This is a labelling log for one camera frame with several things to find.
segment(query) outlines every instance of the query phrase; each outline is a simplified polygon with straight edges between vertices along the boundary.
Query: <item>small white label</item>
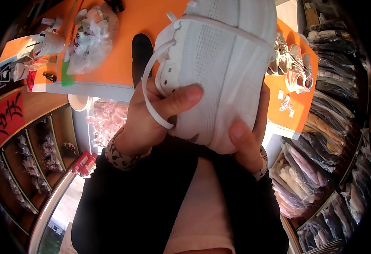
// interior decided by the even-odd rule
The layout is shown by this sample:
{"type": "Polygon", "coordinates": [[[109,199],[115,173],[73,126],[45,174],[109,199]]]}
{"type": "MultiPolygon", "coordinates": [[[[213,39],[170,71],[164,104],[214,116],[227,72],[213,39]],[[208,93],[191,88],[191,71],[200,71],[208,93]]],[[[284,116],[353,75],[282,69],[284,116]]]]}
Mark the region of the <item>small white label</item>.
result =
{"type": "Polygon", "coordinates": [[[80,165],[84,166],[84,164],[87,162],[87,160],[88,160],[88,157],[85,156],[84,159],[80,162],[80,165]]]}
{"type": "Polygon", "coordinates": [[[283,90],[278,90],[278,97],[277,99],[283,99],[284,98],[284,91],[283,90]]]}

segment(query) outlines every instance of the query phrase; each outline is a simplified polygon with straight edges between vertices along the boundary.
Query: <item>orange table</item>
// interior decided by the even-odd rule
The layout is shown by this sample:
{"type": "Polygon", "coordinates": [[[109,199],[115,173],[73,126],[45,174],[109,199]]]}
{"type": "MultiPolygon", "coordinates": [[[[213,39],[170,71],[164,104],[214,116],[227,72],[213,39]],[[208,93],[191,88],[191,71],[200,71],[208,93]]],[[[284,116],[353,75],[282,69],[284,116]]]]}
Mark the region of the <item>orange table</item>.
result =
{"type": "Polygon", "coordinates": [[[297,33],[295,33],[280,19],[277,19],[277,29],[283,33],[288,46],[297,44],[300,46],[302,53],[310,54],[312,74],[314,76],[314,86],[311,88],[310,93],[290,93],[285,85],[284,75],[278,77],[266,76],[264,79],[264,82],[270,88],[271,93],[267,118],[275,127],[275,131],[273,133],[298,139],[307,119],[308,112],[311,107],[312,97],[314,95],[316,74],[318,70],[318,56],[297,33]],[[278,98],[280,90],[283,91],[282,99],[278,98]],[[290,96],[290,103],[293,105],[294,115],[292,117],[290,117],[289,110],[279,110],[281,102],[284,100],[287,94],[290,96]]]}

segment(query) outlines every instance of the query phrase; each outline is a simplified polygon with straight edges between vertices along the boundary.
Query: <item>white sneaker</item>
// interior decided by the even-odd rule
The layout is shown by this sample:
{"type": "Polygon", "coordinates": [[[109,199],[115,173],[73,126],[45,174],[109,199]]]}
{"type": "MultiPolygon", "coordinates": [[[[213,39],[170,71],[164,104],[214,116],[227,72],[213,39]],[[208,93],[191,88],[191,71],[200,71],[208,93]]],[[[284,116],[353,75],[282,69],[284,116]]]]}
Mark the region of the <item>white sneaker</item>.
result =
{"type": "Polygon", "coordinates": [[[181,87],[200,84],[201,101],[177,116],[177,124],[165,121],[152,107],[154,119],[169,134],[205,145],[218,154],[236,151],[228,131],[235,119],[253,129],[264,73],[271,57],[277,18],[273,0],[196,0],[156,38],[155,53],[147,64],[147,76],[159,60],[158,91],[168,96],[181,87]]]}

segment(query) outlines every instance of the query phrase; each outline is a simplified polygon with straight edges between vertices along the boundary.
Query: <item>plastic-wrapped shoe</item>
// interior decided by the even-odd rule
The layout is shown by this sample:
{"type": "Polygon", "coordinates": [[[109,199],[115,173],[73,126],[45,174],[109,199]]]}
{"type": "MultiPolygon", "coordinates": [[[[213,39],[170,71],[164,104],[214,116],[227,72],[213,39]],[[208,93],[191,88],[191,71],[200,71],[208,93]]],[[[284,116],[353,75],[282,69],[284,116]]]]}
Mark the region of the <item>plastic-wrapped shoe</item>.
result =
{"type": "Polygon", "coordinates": [[[177,116],[176,126],[164,120],[147,99],[154,119],[182,139],[195,140],[219,154],[236,151],[228,131],[235,119],[253,129],[264,73],[275,57],[277,18],[273,0],[199,0],[187,4],[156,38],[147,76],[159,60],[155,83],[163,96],[189,84],[200,84],[201,101],[177,116]]]}
{"type": "Polygon", "coordinates": [[[278,44],[278,54],[277,54],[277,62],[278,62],[278,74],[284,75],[288,72],[288,66],[290,62],[289,57],[289,50],[286,43],[286,40],[284,39],[283,34],[278,31],[277,36],[275,38],[276,43],[278,44]]]}
{"type": "Polygon", "coordinates": [[[290,66],[285,75],[285,83],[290,92],[297,94],[308,93],[310,89],[304,86],[305,74],[304,63],[301,56],[301,48],[297,44],[290,45],[290,66]]]}
{"type": "Polygon", "coordinates": [[[304,86],[308,89],[311,89],[314,83],[313,83],[310,55],[307,53],[302,54],[302,62],[304,64],[304,74],[305,74],[304,86]]]}

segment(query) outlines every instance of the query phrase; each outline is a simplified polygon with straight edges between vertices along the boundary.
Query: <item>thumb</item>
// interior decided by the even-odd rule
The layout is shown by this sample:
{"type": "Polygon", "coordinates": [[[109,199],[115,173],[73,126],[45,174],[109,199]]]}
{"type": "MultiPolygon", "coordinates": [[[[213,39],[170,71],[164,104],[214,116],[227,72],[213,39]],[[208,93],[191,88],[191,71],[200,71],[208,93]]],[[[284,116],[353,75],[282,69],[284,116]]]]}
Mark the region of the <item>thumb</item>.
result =
{"type": "Polygon", "coordinates": [[[198,84],[191,84],[174,93],[166,99],[153,103],[154,109],[162,118],[185,112],[194,107],[203,97],[203,89],[198,84]]]}
{"type": "Polygon", "coordinates": [[[257,146],[252,131],[242,121],[235,121],[230,126],[229,137],[236,149],[243,154],[252,154],[257,146]]]}

